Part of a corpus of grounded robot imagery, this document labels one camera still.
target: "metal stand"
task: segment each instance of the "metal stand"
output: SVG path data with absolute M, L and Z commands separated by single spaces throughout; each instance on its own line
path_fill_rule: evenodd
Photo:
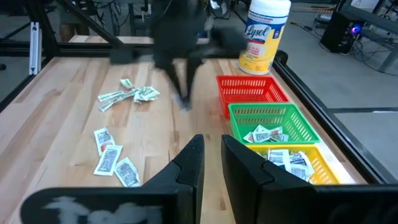
M 38 22 L 30 23 L 29 75 L 37 75 L 42 69 L 42 30 Z

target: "wooden table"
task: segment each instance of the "wooden table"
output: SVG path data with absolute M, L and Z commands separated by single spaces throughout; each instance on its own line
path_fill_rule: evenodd
M 76 36 L 75 42 L 104 42 Z M 145 43 L 148 38 L 125 37 Z M 178 62 L 178 72 L 184 64 Z M 234 223 L 221 167 L 221 135 L 230 132 L 218 99 L 216 75 L 244 75 L 237 60 L 207 60 L 198 70 L 193 109 L 181 112 L 171 99 L 165 75 L 151 63 L 111 66 L 108 58 L 54 58 L 0 114 L 0 223 L 19 223 L 21 202 L 49 187 L 122 187 L 118 178 L 93 175 L 98 152 L 93 131 L 108 127 L 120 158 L 128 156 L 146 182 L 198 133 L 205 136 L 205 183 L 202 223 Z M 302 110 L 323 141 L 319 147 L 339 179 L 365 183 L 281 77 L 272 71 L 291 101 Z M 97 96 L 135 86 L 153 85 L 159 99 L 138 105 L 124 100 L 102 113 Z

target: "computer tower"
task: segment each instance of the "computer tower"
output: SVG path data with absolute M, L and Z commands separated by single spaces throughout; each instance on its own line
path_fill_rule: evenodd
M 332 53 L 348 54 L 363 25 L 364 21 L 335 11 L 323 33 L 321 44 Z

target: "lysol wipes container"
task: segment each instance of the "lysol wipes container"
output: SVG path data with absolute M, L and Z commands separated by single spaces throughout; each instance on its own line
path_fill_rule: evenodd
M 269 73 L 284 31 L 289 0 L 252 0 L 245 34 L 247 51 L 239 58 L 239 68 L 251 75 Z

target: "lysol logo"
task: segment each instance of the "lysol logo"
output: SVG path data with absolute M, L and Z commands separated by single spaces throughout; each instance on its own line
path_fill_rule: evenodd
M 262 42 L 265 42 L 270 31 L 271 27 L 267 25 L 250 25 L 246 30 L 246 35 L 250 40 L 262 40 Z

